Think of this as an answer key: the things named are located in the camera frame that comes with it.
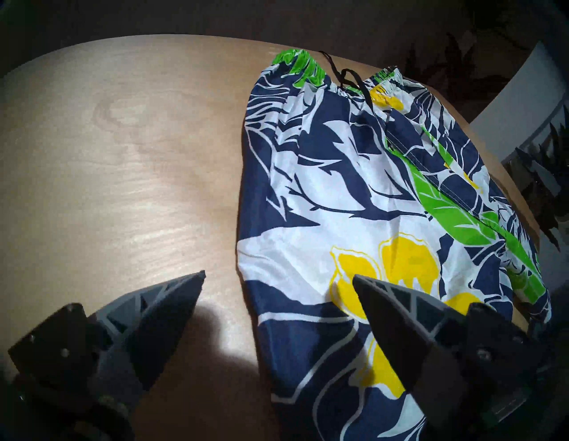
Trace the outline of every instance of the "black drawstring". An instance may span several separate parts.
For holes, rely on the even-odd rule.
[[[351,69],[342,69],[342,72],[338,72],[338,69],[336,69],[336,65],[334,64],[334,62],[332,61],[332,57],[330,57],[326,52],[324,51],[319,51],[322,55],[324,55],[326,57],[326,59],[328,60],[328,62],[330,63],[330,66],[332,67],[332,72],[334,72],[334,75],[336,75],[336,78],[338,79],[338,81],[340,82],[340,89],[344,88],[344,84],[353,87],[354,89],[359,89],[361,90],[361,93],[364,95],[364,99],[365,102],[368,103],[368,106],[370,109],[373,110],[373,103],[372,103],[372,97],[369,94],[369,90],[368,88],[365,86],[364,82],[361,80],[361,77],[357,74],[357,72],[351,70]],[[346,73],[349,72],[352,74],[352,76],[354,77],[355,81],[357,82],[357,85],[354,84],[353,81],[347,80],[346,79]]]

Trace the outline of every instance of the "yellow flower print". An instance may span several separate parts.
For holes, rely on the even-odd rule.
[[[439,264],[424,241],[410,234],[400,233],[380,243],[380,257],[387,281],[395,285],[439,294]]]
[[[477,186],[477,185],[474,183],[474,181],[468,177],[468,175],[466,174],[465,171],[463,171],[463,175],[464,175],[464,179],[466,179],[466,182],[468,182],[472,187],[474,187],[474,188],[477,189],[477,190],[480,189],[480,187]]]
[[[383,389],[381,385],[385,385],[391,396],[389,393],[387,395],[392,399],[399,398],[405,392],[399,377],[373,337],[366,345],[366,364],[354,373],[352,382],[361,388],[379,386]]]
[[[352,286],[355,274],[381,279],[409,287],[417,280],[419,287],[438,295],[439,264],[422,240],[400,233],[379,245],[382,265],[366,253],[332,247],[330,251],[336,270],[330,280],[330,295],[339,309],[362,323],[368,323],[360,300]],[[361,388],[379,387],[384,394],[397,399],[405,391],[384,352],[370,335],[365,346],[365,364],[357,369],[351,383]]]
[[[396,97],[387,95],[386,90],[379,84],[369,91],[373,103],[380,109],[392,107],[395,110],[403,110],[403,103]]]
[[[381,279],[377,263],[365,253],[343,250],[335,246],[332,247],[330,254],[336,264],[336,271],[330,280],[330,295],[333,303],[359,322],[367,323],[364,309],[352,286],[352,279],[356,274]]]
[[[457,310],[462,315],[466,315],[468,307],[471,303],[481,303],[480,299],[470,292],[460,292],[449,300],[445,300],[445,304],[452,309]]]

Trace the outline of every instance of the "light wood grain surface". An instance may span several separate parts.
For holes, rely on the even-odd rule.
[[[8,347],[66,303],[90,314],[204,269],[195,320],[137,410],[137,434],[276,436],[235,246],[246,103],[284,48],[133,36],[52,52],[3,78],[0,349],[8,370]],[[335,61],[363,78],[376,71]]]

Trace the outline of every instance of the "navy blue leaf print fabric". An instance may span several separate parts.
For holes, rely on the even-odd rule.
[[[421,84],[384,69],[372,107],[301,50],[251,92],[238,267],[284,439],[416,440],[424,416],[373,338],[355,274],[465,314],[551,316],[531,239],[475,146]]]

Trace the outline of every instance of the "green leaf print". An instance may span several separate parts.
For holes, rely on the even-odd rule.
[[[347,90],[351,90],[352,92],[355,92],[359,95],[363,95],[362,91],[359,89],[356,89],[355,87],[350,86],[349,84],[347,84],[346,86],[344,86],[345,89]]]
[[[433,135],[431,135],[428,132],[428,130],[425,129],[422,125],[421,129],[423,129],[423,131],[427,134],[428,138],[431,140],[431,142],[439,152],[439,155],[441,155],[443,157],[443,160],[447,163],[447,165],[450,166],[454,162],[455,158],[453,158],[451,154],[447,151],[447,149],[445,149],[443,145],[439,142],[439,140],[436,139]]]
[[[378,83],[381,83],[384,80],[389,78],[393,78],[395,76],[395,71],[388,71],[387,69],[382,69],[381,71],[377,72],[373,79],[376,80]]]
[[[492,228],[442,194],[399,150],[392,149],[391,151],[407,164],[413,177],[419,202],[453,239],[464,245],[478,246],[490,245],[496,240],[497,236]]]
[[[307,80],[314,84],[314,86],[322,86],[326,72],[324,72],[324,69],[322,69],[316,60],[304,49],[286,49],[275,57],[273,64],[284,61],[287,65],[290,65],[295,57],[296,61],[290,69],[289,75],[298,75],[300,73],[302,73],[302,75],[294,82],[293,86],[300,89]]]
[[[480,215],[481,219],[475,218],[442,194],[399,150],[390,147],[388,149],[407,164],[419,202],[453,239],[464,245],[483,246],[493,243],[498,233],[505,239],[508,251],[525,266],[520,273],[510,268],[506,270],[514,292],[531,304],[545,293],[539,271],[519,240],[498,224],[496,212],[485,212]]]

